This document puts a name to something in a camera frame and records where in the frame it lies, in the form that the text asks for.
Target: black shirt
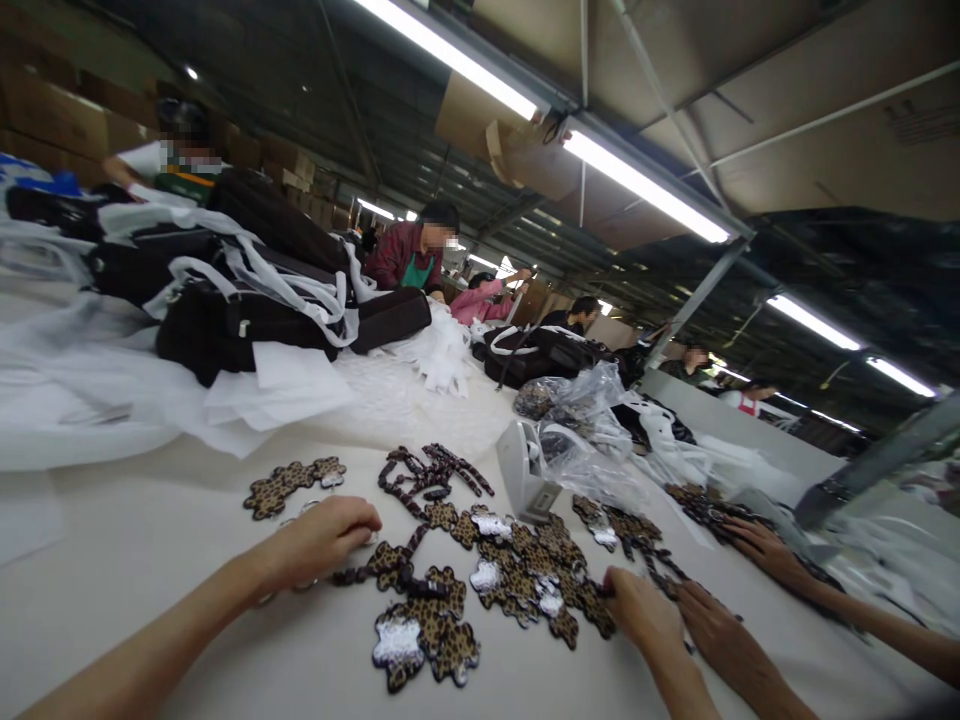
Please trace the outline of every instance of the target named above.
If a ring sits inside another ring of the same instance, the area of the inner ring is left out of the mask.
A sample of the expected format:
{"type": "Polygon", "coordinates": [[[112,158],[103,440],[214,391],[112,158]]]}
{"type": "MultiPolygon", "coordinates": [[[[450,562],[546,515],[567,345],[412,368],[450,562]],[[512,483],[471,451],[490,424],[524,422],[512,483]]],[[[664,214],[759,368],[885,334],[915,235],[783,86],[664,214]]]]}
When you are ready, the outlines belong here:
{"type": "Polygon", "coordinates": [[[573,325],[569,325],[567,323],[567,315],[569,314],[569,310],[554,310],[552,313],[547,313],[543,320],[540,321],[540,327],[544,325],[556,325],[557,327],[566,328],[570,332],[574,332],[580,337],[583,337],[583,324],[574,323],[573,325]]]}

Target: pink jacket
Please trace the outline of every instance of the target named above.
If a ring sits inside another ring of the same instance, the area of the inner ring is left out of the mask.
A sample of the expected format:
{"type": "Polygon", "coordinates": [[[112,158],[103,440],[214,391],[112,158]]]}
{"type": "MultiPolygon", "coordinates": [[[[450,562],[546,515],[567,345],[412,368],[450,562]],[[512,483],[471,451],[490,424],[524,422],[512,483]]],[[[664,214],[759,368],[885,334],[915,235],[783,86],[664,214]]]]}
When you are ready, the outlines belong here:
{"type": "Polygon", "coordinates": [[[505,299],[500,305],[491,305],[486,300],[503,289],[503,280],[493,280],[474,290],[464,290],[450,303],[450,314],[463,325],[473,325],[473,319],[503,320],[513,308],[513,298],[505,299]]]}

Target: clear plastic bag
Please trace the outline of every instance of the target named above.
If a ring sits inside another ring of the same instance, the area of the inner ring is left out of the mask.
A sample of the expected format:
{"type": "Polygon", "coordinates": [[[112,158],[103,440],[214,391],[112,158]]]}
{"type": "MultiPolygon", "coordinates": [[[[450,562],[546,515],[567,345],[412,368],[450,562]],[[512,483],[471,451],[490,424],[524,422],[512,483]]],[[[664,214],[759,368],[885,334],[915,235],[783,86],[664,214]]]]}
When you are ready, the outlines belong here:
{"type": "Polygon", "coordinates": [[[513,401],[513,411],[517,415],[541,420],[557,400],[570,388],[570,380],[557,377],[542,377],[524,383],[513,401]]]}
{"type": "Polygon", "coordinates": [[[633,440],[611,408],[620,404],[623,395],[616,363],[597,363],[570,383],[543,416],[542,423],[570,428],[597,449],[622,461],[633,449],[633,440]]]}
{"type": "Polygon", "coordinates": [[[551,482],[632,515],[643,512],[647,493],[640,480],[569,428],[541,424],[540,447],[551,482]]]}

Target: fluorescent light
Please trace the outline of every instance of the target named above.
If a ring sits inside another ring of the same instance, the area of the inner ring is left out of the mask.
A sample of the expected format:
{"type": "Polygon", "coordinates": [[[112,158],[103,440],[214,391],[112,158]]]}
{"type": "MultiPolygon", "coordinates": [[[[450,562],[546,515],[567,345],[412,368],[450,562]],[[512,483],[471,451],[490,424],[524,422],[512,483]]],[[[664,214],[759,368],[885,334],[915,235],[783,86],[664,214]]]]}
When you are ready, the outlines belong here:
{"type": "Polygon", "coordinates": [[[856,340],[847,337],[835,327],[828,325],[816,315],[804,310],[786,295],[777,295],[767,300],[767,305],[796,320],[844,350],[859,350],[862,346],[856,340]]]}
{"type": "Polygon", "coordinates": [[[820,412],[819,410],[811,410],[810,412],[812,412],[817,417],[823,418],[827,422],[832,422],[834,425],[839,425],[844,430],[849,430],[850,432],[855,432],[855,433],[863,432],[862,430],[860,430],[860,428],[855,428],[853,425],[845,423],[843,420],[837,420],[836,418],[832,418],[826,413],[820,412]]]}
{"type": "Polygon", "coordinates": [[[730,233],[722,227],[701,215],[669,190],[634,170],[610,151],[597,145],[582,132],[574,130],[570,139],[564,141],[563,147],[604,175],[616,180],[627,190],[635,192],[677,222],[683,223],[704,240],[720,243],[730,238],[730,233]]]}
{"type": "Polygon", "coordinates": [[[803,403],[798,403],[798,402],[797,402],[796,400],[794,400],[793,398],[788,398],[788,397],[787,397],[786,395],[784,395],[783,393],[776,393],[776,395],[777,395],[777,397],[780,398],[781,400],[786,400],[787,402],[793,403],[794,405],[799,405],[799,406],[802,407],[802,408],[810,407],[809,405],[804,405],[803,403]]]}
{"type": "Polygon", "coordinates": [[[896,380],[898,383],[903,385],[905,388],[913,390],[917,395],[923,395],[924,397],[936,397],[937,393],[934,390],[931,390],[922,382],[917,380],[915,377],[907,375],[903,370],[898,368],[896,365],[891,365],[886,360],[882,358],[867,358],[867,365],[870,365],[884,375],[893,380],[896,380]]]}
{"type": "Polygon", "coordinates": [[[525,120],[532,120],[537,114],[537,106],[534,103],[389,0],[354,0],[354,2],[369,10],[394,30],[413,40],[481,90],[493,95],[525,120]]]}
{"type": "Polygon", "coordinates": [[[492,262],[490,262],[489,260],[484,260],[484,259],[483,259],[482,257],[480,257],[479,255],[471,255],[471,256],[470,256],[470,259],[473,260],[474,262],[480,263],[481,265],[486,265],[487,267],[496,268],[497,270],[500,269],[500,266],[499,266],[499,265],[497,265],[496,263],[492,263],[492,262]]]}
{"type": "Polygon", "coordinates": [[[725,372],[727,375],[733,375],[737,380],[743,380],[744,382],[750,382],[750,378],[746,378],[743,375],[735,373],[733,370],[727,370],[725,367],[717,365],[717,370],[720,372],[725,372]]]}
{"type": "Polygon", "coordinates": [[[357,198],[357,202],[360,203],[367,210],[370,210],[371,212],[375,212],[377,215],[383,215],[388,220],[397,219],[392,212],[388,212],[383,208],[377,207],[373,203],[368,203],[366,200],[361,200],[360,198],[357,198]]]}

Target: black hair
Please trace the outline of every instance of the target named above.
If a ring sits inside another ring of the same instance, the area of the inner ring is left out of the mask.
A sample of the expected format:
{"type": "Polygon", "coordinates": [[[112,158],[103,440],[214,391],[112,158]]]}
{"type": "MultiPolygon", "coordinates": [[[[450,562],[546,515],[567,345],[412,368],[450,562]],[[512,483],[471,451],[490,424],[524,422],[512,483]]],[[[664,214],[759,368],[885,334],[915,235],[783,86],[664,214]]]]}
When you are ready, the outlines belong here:
{"type": "Polygon", "coordinates": [[[207,111],[200,103],[179,98],[163,98],[157,101],[157,119],[162,132],[189,138],[196,146],[211,146],[207,111]]]}
{"type": "Polygon", "coordinates": [[[460,212],[457,210],[457,206],[449,200],[431,200],[428,202],[420,211],[417,222],[421,225],[424,223],[442,225],[453,230],[454,234],[460,234],[460,212]]]}
{"type": "Polygon", "coordinates": [[[592,315],[594,312],[600,309],[600,301],[589,295],[577,298],[573,301],[573,307],[568,310],[570,315],[579,315],[580,313],[586,313],[587,315],[592,315]]]}
{"type": "Polygon", "coordinates": [[[490,282],[491,280],[496,280],[496,279],[497,279],[497,276],[494,275],[493,273],[488,273],[488,272],[477,273],[472,278],[470,278],[470,284],[467,285],[467,287],[470,290],[476,290],[478,287],[480,287],[480,283],[490,282]]]}
{"type": "Polygon", "coordinates": [[[775,382],[768,380],[767,378],[754,378],[747,383],[747,386],[744,390],[756,390],[757,388],[775,388],[778,387],[775,382]]]}

